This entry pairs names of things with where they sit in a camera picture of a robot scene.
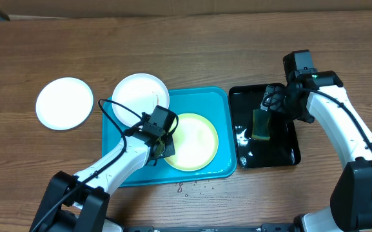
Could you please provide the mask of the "yellow plate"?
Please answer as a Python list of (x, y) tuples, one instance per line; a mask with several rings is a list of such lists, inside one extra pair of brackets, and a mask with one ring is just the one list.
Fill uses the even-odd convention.
[(173, 134), (175, 154), (165, 158), (180, 171), (197, 171), (207, 166), (216, 156), (219, 136), (214, 125), (196, 113), (179, 115), (179, 125)]

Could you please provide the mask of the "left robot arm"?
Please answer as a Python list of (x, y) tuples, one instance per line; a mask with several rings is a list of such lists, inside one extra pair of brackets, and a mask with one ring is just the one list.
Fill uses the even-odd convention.
[(55, 174), (44, 193), (31, 231), (123, 231), (106, 216), (111, 195), (152, 160), (174, 155), (171, 133), (127, 133), (90, 167)]

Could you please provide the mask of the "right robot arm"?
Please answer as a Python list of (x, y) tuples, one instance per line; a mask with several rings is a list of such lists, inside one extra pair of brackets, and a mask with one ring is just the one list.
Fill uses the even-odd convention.
[(340, 159), (343, 171), (329, 206), (298, 216), (294, 231), (372, 229), (372, 133), (352, 106), (333, 71), (296, 74), (287, 86), (267, 86), (261, 109), (289, 120), (318, 121)]

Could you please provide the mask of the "green and yellow sponge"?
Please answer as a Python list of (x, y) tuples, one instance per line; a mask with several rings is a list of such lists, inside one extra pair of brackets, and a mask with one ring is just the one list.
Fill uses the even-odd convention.
[(269, 135), (270, 113), (260, 108), (253, 110), (253, 128), (251, 138), (255, 140), (270, 140)]

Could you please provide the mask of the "white plate with stain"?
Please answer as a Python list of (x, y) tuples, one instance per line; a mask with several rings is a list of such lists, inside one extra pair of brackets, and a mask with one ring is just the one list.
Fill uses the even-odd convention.
[(135, 73), (125, 77), (114, 89), (111, 100), (137, 115), (151, 114), (156, 106), (169, 108), (170, 96), (166, 85), (156, 76)]

